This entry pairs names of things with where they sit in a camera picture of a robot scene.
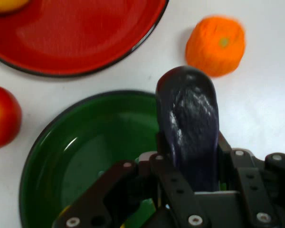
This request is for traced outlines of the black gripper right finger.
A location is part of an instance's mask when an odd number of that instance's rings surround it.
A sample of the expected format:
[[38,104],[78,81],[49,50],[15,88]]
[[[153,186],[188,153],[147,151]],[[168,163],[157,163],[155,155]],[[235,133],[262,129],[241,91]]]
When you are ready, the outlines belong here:
[[285,228],[285,153],[264,160],[244,149],[231,148],[218,135],[220,177],[227,190],[239,193],[246,228]]

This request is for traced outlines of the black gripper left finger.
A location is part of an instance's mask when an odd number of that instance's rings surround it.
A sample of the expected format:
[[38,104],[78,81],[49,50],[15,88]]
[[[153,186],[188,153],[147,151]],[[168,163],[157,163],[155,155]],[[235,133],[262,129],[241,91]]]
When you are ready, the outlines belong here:
[[55,228],[119,228],[147,199],[155,213],[146,228],[208,228],[210,219],[168,157],[162,133],[157,153],[140,162],[115,163],[54,220]]

